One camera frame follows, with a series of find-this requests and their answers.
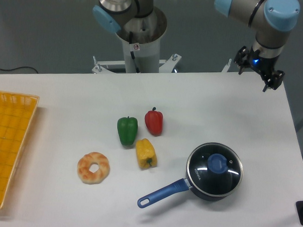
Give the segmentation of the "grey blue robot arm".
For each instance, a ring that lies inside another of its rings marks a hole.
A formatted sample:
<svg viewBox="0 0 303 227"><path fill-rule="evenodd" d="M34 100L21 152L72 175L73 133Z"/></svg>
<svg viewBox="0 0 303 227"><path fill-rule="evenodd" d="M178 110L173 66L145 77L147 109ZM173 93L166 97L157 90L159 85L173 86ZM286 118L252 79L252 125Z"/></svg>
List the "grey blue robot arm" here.
<svg viewBox="0 0 303 227"><path fill-rule="evenodd" d="M276 70L275 63L297 24L298 0L215 0L214 7L255 30L254 44L240 48L234 62L240 73L252 69L260 75L265 89L276 90L284 72ZM121 40L126 72L160 70L160 40L166 32L167 19L153 0L99 0L93 16L101 27Z"/></svg>

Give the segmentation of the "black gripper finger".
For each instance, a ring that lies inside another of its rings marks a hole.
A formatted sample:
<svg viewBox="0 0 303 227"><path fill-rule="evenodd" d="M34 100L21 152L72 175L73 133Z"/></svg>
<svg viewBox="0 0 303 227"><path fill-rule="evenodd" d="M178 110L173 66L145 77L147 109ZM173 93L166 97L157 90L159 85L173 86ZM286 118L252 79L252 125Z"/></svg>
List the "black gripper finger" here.
<svg viewBox="0 0 303 227"><path fill-rule="evenodd" d="M285 73L282 70L272 71L269 74L262 75L262 80L265 83L262 92L266 92L267 89L276 90L282 84L284 75Z"/></svg>
<svg viewBox="0 0 303 227"><path fill-rule="evenodd" d="M234 63L237 64L239 68L238 74L241 75L245 69L250 68L250 63L248 61L248 55L249 55L249 50L246 46L241 47L235 58L234 58Z"/></svg>

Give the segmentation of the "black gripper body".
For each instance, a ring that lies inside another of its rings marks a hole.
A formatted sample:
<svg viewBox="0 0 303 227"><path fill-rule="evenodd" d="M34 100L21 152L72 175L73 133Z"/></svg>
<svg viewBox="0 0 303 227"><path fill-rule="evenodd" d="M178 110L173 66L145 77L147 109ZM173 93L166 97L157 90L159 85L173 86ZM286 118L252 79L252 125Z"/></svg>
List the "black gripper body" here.
<svg viewBox="0 0 303 227"><path fill-rule="evenodd" d="M273 58L261 57L260 50L257 49L254 51L252 48L248 55L248 62L250 64L250 68L262 78L271 78L278 58L279 55Z"/></svg>

